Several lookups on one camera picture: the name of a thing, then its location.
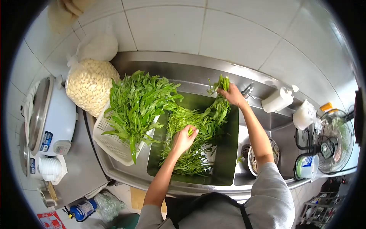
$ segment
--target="bowl of food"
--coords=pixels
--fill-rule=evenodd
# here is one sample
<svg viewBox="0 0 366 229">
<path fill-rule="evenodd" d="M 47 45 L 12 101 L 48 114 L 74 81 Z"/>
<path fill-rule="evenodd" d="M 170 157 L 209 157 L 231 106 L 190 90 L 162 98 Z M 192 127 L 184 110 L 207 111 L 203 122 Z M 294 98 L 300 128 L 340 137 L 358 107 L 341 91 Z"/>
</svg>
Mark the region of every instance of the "bowl of food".
<svg viewBox="0 0 366 229">
<path fill-rule="evenodd" d="M 279 161 L 279 158 L 280 158 L 280 149 L 278 148 L 277 143 L 271 137 L 268 137 L 268 138 L 269 138 L 269 141 L 271 142 L 271 146 L 272 146 L 274 163 L 277 165 L 278 161 Z M 250 172 L 254 176 L 257 176 L 258 166 L 257 166 L 257 161 L 255 159 L 252 146 L 250 146 L 250 149 L 249 149 L 249 152 L 248 152 L 247 162 L 248 162 L 248 167 L 249 167 Z"/>
</svg>

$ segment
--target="stack of white bowls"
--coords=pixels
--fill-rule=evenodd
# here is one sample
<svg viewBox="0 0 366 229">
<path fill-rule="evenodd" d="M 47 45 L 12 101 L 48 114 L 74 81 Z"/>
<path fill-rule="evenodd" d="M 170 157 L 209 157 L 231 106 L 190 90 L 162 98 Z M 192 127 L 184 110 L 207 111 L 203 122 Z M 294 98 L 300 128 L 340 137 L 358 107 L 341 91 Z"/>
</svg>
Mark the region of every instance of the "stack of white bowls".
<svg viewBox="0 0 366 229">
<path fill-rule="evenodd" d="M 39 158 L 38 168 L 45 181 L 54 181 L 61 174 L 61 162 L 56 158 Z"/>
</svg>

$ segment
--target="rice cooker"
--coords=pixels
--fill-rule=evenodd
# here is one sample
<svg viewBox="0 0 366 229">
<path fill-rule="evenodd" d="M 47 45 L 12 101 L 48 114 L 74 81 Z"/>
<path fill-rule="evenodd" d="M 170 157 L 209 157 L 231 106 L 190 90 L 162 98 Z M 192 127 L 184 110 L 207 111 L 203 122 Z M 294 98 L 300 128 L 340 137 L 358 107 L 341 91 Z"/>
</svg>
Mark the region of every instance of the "rice cooker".
<svg viewBox="0 0 366 229">
<path fill-rule="evenodd" d="M 19 156 L 20 156 L 20 165 L 22 167 L 22 171 L 26 177 L 31 177 L 38 180 L 43 180 L 42 174 L 38 168 L 38 158 L 41 154 L 37 154 L 33 156 L 29 153 L 29 149 L 27 146 L 27 141 L 25 137 L 24 123 L 20 128 L 19 135 Z"/>
<path fill-rule="evenodd" d="M 71 147 L 76 123 L 76 105 L 54 76 L 40 81 L 29 122 L 29 151 L 46 156 L 65 155 Z"/>
</svg>

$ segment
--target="gray t-shirt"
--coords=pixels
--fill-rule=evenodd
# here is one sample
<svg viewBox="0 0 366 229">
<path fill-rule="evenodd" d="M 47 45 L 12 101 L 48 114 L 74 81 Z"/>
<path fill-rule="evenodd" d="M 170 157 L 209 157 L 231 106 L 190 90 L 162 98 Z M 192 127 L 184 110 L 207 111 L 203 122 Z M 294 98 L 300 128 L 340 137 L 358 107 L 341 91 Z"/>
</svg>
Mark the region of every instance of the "gray t-shirt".
<svg viewBox="0 0 366 229">
<path fill-rule="evenodd" d="M 291 228 L 295 219 L 294 202 L 274 163 L 268 162 L 261 167 L 253 184 L 251 197 L 245 203 L 245 211 L 254 229 Z M 208 202 L 178 224 L 180 229 L 245 228 L 240 209 L 222 201 Z M 136 229 L 155 228 L 175 227 L 169 218 L 163 221 L 157 206 L 145 205 Z"/>
</svg>

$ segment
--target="hand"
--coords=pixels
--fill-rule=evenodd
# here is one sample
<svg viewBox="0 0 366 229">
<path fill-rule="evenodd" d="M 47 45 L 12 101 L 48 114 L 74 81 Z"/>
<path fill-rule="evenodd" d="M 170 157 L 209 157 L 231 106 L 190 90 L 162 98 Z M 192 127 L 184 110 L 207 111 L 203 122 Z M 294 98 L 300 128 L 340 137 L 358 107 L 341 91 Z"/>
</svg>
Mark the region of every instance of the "hand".
<svg viewBox="0 0 366 229">
<path fill-rule="evenodd" d="M 223 95 L 231 104 L 241 107 L 243 104 L 246 103 L 243 95 L 239 91 L 239 89 L 235 86 L 235 84 L 229 84 L 229 90 L 225 91 L 222 88 L 217 90 L 218 93 Z"/>
<path fill-rule="evenodd" d="M 189 129 L 192 128 L 193 133 L 191 136 L 188 136 Z M 198 134 L 198 129 L 194 126 L 186 126 L 183 130 L 177 132 L 174 136 L 173 147 L 169 155 L 172 155 L 174 158 L 178 159 L 182 153 L 184 153 L 189 147 L 191 147 L 194 139 Z"/>
</svg>

